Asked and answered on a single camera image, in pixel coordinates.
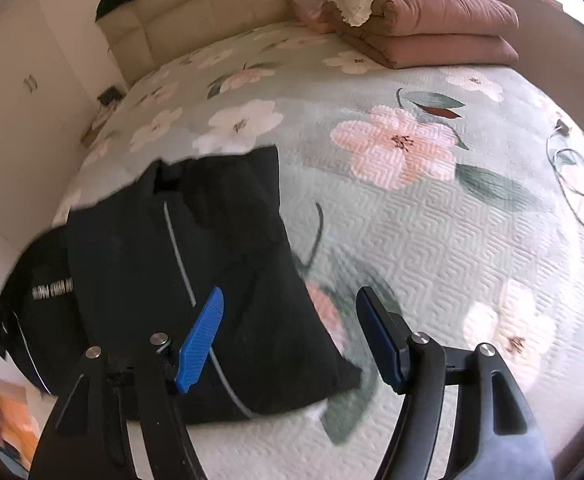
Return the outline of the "black jacket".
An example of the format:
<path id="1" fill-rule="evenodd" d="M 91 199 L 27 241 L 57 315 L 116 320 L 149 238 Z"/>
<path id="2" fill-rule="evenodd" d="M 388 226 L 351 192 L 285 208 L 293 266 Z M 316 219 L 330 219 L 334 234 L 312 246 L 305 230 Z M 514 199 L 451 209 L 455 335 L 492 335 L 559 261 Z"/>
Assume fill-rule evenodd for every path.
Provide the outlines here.
<path id="1" fill-rule="evenodd" d="M 0 354 L 59 394 L 89 347 L 128 372 L 133 346 L 170 333 L 219 288 L 213 352 L 178 400 L 187 424 L 282 414 L 357 388 L 360 370 L 313 306 L 279 207 L 272 146 L 155 160 L 22 252 L 0 293 Z"/>

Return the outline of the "floral bedspread bed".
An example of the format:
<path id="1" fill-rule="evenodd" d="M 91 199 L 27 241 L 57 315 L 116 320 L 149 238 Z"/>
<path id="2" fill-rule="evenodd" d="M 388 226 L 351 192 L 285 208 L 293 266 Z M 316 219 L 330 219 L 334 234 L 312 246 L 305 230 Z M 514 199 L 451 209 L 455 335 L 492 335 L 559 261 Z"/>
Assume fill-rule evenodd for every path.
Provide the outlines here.
<path id="1" fill-rule="evenodd" d="M 401 401 L 355 295 L 441 344 L 492 344 L 522 387 L 555 472 L 584 468 L 584 133 L 505 67 L 386 70 L 335 36 L 281 23 L 137 82 L 56 215 L 154 159 L 275 145 L 299 274 L 360 387 L 283 416 L 205 425 L 212 479 L 369 479 Z"/>

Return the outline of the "white nightstand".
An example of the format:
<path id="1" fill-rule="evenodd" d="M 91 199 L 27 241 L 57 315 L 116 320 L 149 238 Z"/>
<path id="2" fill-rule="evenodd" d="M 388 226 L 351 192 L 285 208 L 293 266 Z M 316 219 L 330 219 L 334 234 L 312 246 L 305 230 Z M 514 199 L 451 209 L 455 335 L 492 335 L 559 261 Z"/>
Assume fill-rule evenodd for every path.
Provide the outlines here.
<path id="1" fill-rule="evenodd" d="M 80 138 L 80 145 L 83 148 L 91 147 L 91 144 L 97 139 L 101 129 L 116 112 L 117 107 L 121 105 L 121 102 L 124 101 L 125 96 L 126 92 L 116 86 L 107 88 L 100 94 L 100 96 L 98 96 L 97 101 L 99 109 L 96 118 L 94 118 L 90 126 Z"/>

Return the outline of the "beige upholstered headboard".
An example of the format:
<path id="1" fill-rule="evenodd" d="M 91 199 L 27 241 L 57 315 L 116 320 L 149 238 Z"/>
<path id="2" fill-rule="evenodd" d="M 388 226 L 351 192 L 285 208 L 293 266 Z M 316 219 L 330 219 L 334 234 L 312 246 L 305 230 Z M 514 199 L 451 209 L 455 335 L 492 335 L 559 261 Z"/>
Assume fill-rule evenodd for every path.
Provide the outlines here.
<path id="1" fill-rule="evenodd" d="M 132 0 L 97 25 L 131 86 L 181 55 L 290 18 L 286 0 Z"/>

